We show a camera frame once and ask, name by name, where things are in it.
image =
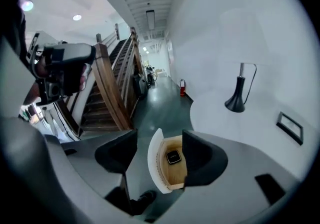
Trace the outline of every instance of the wooden staircase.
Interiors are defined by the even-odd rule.
[[[132,76],[142,72],[137,37],[133,31],[108,56],[105,45],[98,43],[96,49],[96,63],[92,65],[96,82],[85,104],[80,134],[132,129],[130,118],[138,101]]]

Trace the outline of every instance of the robotic arm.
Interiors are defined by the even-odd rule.
[[[39,36],[40,33],[34,36],[26,60],[39,87],[41,102],[38,105],[41,106],[71,96],[80,90],[84,67],[93,63],[96,49],[85,43],[63,42],[45,46],[38,43]],[[42,58],[48,73],[46,76],[39,76],[36,70],[36,64]]]

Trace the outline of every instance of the white wall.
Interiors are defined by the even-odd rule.
[[[120,41],[126,40],[130,36],[130,28],[127,23],[118,24]]]
[[[298,0],[174,0],[168,19],[175,82],[185,79],[196,99],[217,88],[233,89],[239,65],[219,61],[218,20],[234,8],[257,16],[268,46],[268,66],[258,66],[252,91],[266,91],[313,127],[320,121],[319,41]],[[246,65],[246,95],[254,67]]]
[[[161,44],[161,48],[158,54],[157,53],[143,54],[142,59],[144,61],[149,60],[149,64],[152,67],[154,67],[155,70],[164,69],[166,74],[170,76],[168,50],[167,50],[167,45],[164,41]]]
[[[45,31],[58,41],[94,45],[96,34],[102,39],[115,29],[112,18],[116,10],[107,0],[31,0],[34,7],[25,12],[26,38],[32,40],[37,31]],[[80,14],[82,19],[74,21]]]

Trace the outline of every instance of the light fixture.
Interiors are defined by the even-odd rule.
[[[154,30],[155,29],[155,11],[147,10],[145,13],[146,13],[146,19],[148,21],[149,29]]]
[[[34,7],[34,3],[30,0],[19,0],[20,7],[23,11],[29,12]]]
[[[81,20],[81,18],[82,18],[82,16],[80,14],[77,14],[77,15],[74,15],[72,19],[74,21],[79,21],[79,20]]]

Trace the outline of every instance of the green floor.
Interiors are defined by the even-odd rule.
[[[165,138],[182,134],[182,129],[192,130],[190,107],[192,102],[180,97],[179,88],[169,77],[158,78],[147,97],[140,101],[134,114],[134,127],[138,130],[137,152],[126,172],[130,197],[137,199],[147,190],[157,191],[157,198],[143,215],[137,218],[162,215],[181,195],[182,190],[162,194],[153,183],[147,163],[148,147],[158,128]]]

